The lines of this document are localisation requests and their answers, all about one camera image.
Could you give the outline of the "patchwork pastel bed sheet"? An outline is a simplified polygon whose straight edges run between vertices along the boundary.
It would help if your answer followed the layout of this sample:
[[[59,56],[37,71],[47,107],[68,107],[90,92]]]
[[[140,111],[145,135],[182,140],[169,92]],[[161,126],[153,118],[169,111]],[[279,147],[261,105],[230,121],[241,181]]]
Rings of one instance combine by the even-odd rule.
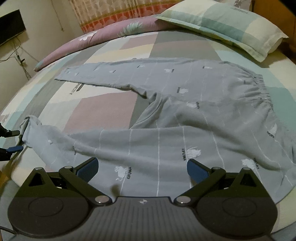
[[[41,70],[1,112],[7,240],[295,240],[295,64],[188,31]]]

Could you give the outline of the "checked pastel pillow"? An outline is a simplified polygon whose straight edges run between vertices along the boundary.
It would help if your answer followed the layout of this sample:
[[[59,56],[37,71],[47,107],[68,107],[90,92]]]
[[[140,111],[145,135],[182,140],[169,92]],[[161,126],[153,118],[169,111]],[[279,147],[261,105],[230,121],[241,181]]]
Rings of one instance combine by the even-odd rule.
[[[182,1],[157,16],[247,52],[262,62],[288,36],[266,18],[217,1]]]

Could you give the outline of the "beige and red curtain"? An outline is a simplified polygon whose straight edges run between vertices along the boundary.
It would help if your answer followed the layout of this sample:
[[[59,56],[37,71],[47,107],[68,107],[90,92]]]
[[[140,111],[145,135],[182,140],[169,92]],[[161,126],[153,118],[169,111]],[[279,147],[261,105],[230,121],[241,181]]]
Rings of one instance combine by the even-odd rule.
[[[71,0],[83,33],[128,19],[161,14],[179,0]]]

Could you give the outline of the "purple floral rolled quilt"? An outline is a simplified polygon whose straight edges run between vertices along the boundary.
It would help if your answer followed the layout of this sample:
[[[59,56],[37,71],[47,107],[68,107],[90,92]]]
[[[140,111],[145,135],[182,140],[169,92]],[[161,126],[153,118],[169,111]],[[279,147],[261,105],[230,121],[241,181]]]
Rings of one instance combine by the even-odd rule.
[[[38,72],[63,57],[110,40],[142,33],[176,30],[178,28],[177,25],[160,20],[157,16],[145,16],[112,23],[63,44],[41,60],[35,66],[34,71]]]

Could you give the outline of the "wooden headboard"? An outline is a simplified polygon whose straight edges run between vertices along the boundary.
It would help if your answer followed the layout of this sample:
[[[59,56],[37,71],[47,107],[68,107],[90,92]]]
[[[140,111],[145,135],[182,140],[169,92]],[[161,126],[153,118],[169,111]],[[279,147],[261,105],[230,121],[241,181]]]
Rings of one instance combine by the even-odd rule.
[[[280,50],[295,63],[295,15],[281,1],[252,1],[251,9],[288,35]]]

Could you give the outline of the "black wall television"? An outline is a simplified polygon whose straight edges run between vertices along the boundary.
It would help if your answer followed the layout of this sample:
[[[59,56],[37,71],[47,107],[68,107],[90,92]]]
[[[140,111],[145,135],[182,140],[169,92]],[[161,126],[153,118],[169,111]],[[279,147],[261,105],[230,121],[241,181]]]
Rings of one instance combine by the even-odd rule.
[[[1,16],[0,21],[0,45],[5,44],[26,30],[19,9]]]

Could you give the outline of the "grey patterned pyjama trousers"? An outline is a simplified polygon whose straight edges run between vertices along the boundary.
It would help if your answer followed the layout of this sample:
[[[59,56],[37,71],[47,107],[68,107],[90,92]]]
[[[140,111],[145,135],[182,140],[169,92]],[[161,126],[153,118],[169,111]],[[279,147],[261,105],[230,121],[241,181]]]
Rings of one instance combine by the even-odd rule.
[[[187,162],[252,169],[275,202],[295,188],[295,137],[273,111],[261,75],[184,58],[89,63],[57,80],[106,87],[68,133],[27,116],[23,142],[50,170],[96,157],[91,185],[111,197],[176,197],[192,187]]]

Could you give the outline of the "grey floral back pillow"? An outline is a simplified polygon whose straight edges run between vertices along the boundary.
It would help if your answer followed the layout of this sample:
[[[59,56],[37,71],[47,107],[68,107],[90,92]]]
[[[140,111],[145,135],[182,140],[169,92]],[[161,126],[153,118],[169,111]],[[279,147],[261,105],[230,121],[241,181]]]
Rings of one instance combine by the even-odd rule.
[[[219,3],[225,3],[232,6],[235,6],[240,9],[251,11],[252,9],[252,0],[216,0]]]

